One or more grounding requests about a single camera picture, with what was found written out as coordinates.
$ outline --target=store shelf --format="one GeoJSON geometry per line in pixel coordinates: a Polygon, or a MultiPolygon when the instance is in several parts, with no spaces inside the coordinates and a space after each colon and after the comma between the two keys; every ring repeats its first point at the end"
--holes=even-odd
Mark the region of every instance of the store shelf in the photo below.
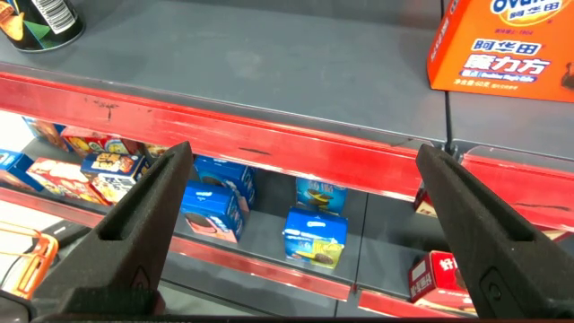
{"type": "Polygon", "coordinates": [[[367,194],[351,190],[341,216],[349,220],[347,241],[335,269],[314,266],[285,257],[283,227],[287,213],[295,205],[295,178],[269,171],[256,175],[257,203],[251,211],[239,243],[231,243],[192,232],[183,217],[176,222],[175,234],[210,246],[259,258],[280,266],[303,270],[313,275],[344,284],[354,284],[359,263],[361,234],[367,205],[367,194]]]}
{"type": "MultiPolygon", "coordinates": [[[[81,160],[74,153],[66,153],[38,139],[23,151],[32,158],[48,157],[67,162],[81,160]]],[[[344,208],[350,226],[347,243],[340,263],[333,270],[285,258],[282,232],[289,208],[295,205],[295,178],[259,170],[256,186],[257,203],[239,244],[196,235],[180,217],[170,250],[333,299],[346,300],[357,272],[367,194],[358,191],[349,193],[344,208]]],[[[55,196],[45,190],[30,193],[1,186],[0,199],[90,227],[95,226],[110,209],[104,205],[55,196]]]]}
{"type": "Polygon", "coordinates": [[[287,317],[333,317],[336,300],[289,285],[169,253],[162,279],[236,302],[254,310],[287,317]]]}
{"type": "Polygon", "coordinates": [[[0,109],[413,200],[444,144],[425,57],[440,0],[77,3],[86,32],[0,39],[0,109]],[[150,22],[161,22],[150,28],[150,22]]]}
{"type": "Polygon", "coordinates": [[[448,96],[462,164],[531,223],[574,231],[572,104],[448,96]]]}
{"type": "Polygon", "coordinates": [[[392,317],[451,317],[411,304],[408,271],[431,250],[448,250],[439,220],[405,201],[369,195],[359,258],[359,307],[392,317]]]}
{"type": "Polygon", "coordinates": [[[359,308],[359,300],[361,293],[354,292],[349,295],[347,301],[339,301],[337,303],[337,311],[335,313],[336,318],[388,318],[387,315],[376,313],[372,310],[364,310],[359,308]]]}

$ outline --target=orange snack box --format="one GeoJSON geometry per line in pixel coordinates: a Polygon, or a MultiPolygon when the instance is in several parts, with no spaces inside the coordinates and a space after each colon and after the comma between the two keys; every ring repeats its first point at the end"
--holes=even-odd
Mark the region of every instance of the orange snack box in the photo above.
{"type": "Polygon", "coordinates": [[[437,90],[574,102],[574,0],[451,0],[427,58],[437,90]]]}

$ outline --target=scratch mark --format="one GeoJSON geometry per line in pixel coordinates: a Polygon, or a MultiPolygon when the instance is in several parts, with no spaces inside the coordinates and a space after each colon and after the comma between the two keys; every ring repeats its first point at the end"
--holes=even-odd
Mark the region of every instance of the scratch mark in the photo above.
{"type": "Polygon", "coordinates": [[[531,204],[527,204],[527,203],[515,203],[514,205],[533,207],[533,208],[553,208],[553,209],[557,209],[557,210],[561,210],[561,211],[565,211],[565,212],[571,212],[572,211],[572,209],[570,209],[569,207],[562,206],[562,205],[531,205],[531,204]]]}
{"type": "Polygon", "coordinates": [[[396,144],[391,144],[390,146],[391,146],[391,147],[399,147],[399,146],[402,146],[403,144],[407,144],[407,143],[412,142],[412,140],[413,140],[412,138],[408,138],[408,139],[405,139],[405,140],[402,141],[402,142],[398,142],[398,143],[396,143],[396,144]]]}
{"type": "Polygon", "coordinates": [[[100,100],[94,100],[93,103],[94,103],[95,105],[97,105],[99,108],[108,109],[108,121],[111,120],[111,110],[118,107],[117,104],[114,104],[114,103],[106,103],[106,102],[102,102],[102,101],[100,101],[100,100]]]}
{"type": "Polygon", "coordinates": [[[239,149],[242,150],[242,151],[246,151],[246,152],[261,153],[261,154],[264,154],[264,155],[267,155],[267,156],[271,156],[270,153],[268,153],[268,152],[262,152],[262,151],[257,150],[257,149],[243,148],[243,147],[240,147],[239,149]]]}

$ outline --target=product packaging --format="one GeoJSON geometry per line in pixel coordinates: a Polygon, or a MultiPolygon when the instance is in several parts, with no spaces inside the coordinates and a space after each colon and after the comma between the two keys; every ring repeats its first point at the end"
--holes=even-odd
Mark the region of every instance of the product packaging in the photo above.
{"type": "Polygon", "coordinates": [[[80,37],[84,26],[68,0],[0,0],[0,30],[24,52],[60,48],[80,37]]]}
{"type": "Polygon", "coordinates": [[[430,87],[574,102],[572,20],[572,0],[451,0],[427,58],[430,87]]]}
{"type": "Polygon", "coordinates": [[[109,205],[102,195],[80,172],[80,165],[38,158],[27,173],[45,189],[58,196],[81,198],[101,205],[109,205]]]}
{"type": "Polygon", "coordinates": [[[255,203],[253,168],[206,156],[197,156],[194,166],[199,179],[205,184],[233,189],[238,196],[241,210],[244,213],[249,212],[249,208],[255,203]]]}
{"type": "Polygon", "coordinates": [[[190,180],[181,201],[181,216],[197,234],[236,242],[245,219],[230,188],[190,180]]]}
{"type": "Polygon", "coordinates": [[[453,254],[432,251],[409,271],[411,301],[435,310],[475,313],[453,254]]]}
{"type": "Polygon", "coordinates": [[[53,144],[54,146],[66,151],[72,152],[74,149],[69,145],[60,134],[64,131],[65,126],[54,124],[36,118],[22,117],[24,122],[39,140],[53,144]]]}
{"type": "Polygon", "coordinates": [[[66,127],[62,132],[62,137],[82,157],[88,153],[139,153],[139,143],[135,141],[80,127],[66,127]]]}
{"type": "Polygon", "coordinates": [[[144,144],[143,148],[148,159],[160,158],[169,149],[169,147],[160,144],[144,144]]]}
{"type": "Polygon", "coordinates": [[[80,171],[110,203],[116,204],[149,168],[143,156],[90,153],[80,171]]]}
{"type": "Polygon", "coordinates": [[[292,207],[283,236],[287,258],[335,268],[347,239],[347,219],[292,207]]]}
{"type": "Polygon", "coordinates": [[[0,149],[0,182],[16,188],[41,191],[42,186],[26,173],[32,163],[34,161],[23,153],[0,149]]]}
{"type": "Polygon", "coordinates": [[[296,185],[298,205],[311,211],[330,214],[340,214],[343,211],[347,188],[302,178],[297,178],[296,185]]]}

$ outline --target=gray metal shelf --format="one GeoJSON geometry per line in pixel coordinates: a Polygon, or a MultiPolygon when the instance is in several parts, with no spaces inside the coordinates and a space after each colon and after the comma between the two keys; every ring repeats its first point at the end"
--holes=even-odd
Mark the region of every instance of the gray metal shelf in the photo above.
{"type": "Polygon", "coordinates": [[[413,205],[369,195],[357,285],[409,299],[408,271],[431,250],[448,250],[439,220],[413,205]]]}
{"type": "Polygon", "coordinates": [[[271,261],[321,275],[327,279],[354,284],[359,263],[361,234],[367,205],[367,194],[350,190],[341,216],[349,220],[347,241],[335,269],[314,266],[285,257],[283,226],[289,208],[295,205],[295,178],[271,171],[258,170],[257,199],[239,243],[207,237],[192,232],[183,217],[176,222],[175,234],[190,240],[217,246],[240,254],[271,261]]]}
{"type": "Polygon", "coordinates": [[[287,317],[333,317],[336,300],[170,252],[161,279],[287,317]]]}
{"type": "Polygon", "coordinates": [[[2,37],[0,71],[391,144],[447,139],[425,71],[440,0],[74,3],[76,42],[30,55],[2,37]]]}
{"type": "MultiPolygon", "coordinates": [[[[453,143],[464,153],[477,145],[574,161],[572,103],[450,92],[453,143]]],[[[475,154],[574,171],[569,163],[530,154],[482,149],[475,154]]]]}

